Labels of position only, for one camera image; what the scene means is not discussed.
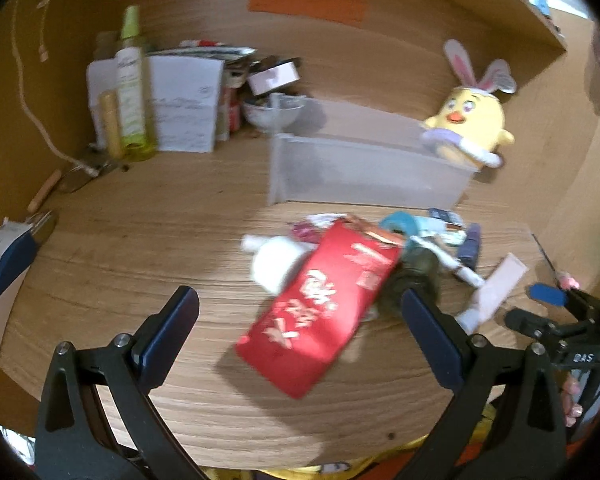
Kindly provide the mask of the person's right hand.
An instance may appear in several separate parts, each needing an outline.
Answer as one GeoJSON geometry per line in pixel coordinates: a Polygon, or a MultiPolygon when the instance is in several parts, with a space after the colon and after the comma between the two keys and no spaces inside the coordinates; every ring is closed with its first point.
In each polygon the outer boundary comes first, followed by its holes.
{"type": "MultiPolygon", "coordinates": [[[[579,289],[580,283],[569,273],[558,271],[556,274],[557,283],[562,290],[579,289]]],[[[564,422],[567,428],[576,424],[583,413],[583,408],[576,402],[576,396],[581,388],[576,378],[567,372],[557,372],[555,374],[558,385],[560,402],[562,402],[562,412],[564,413],[564,422]]]]}

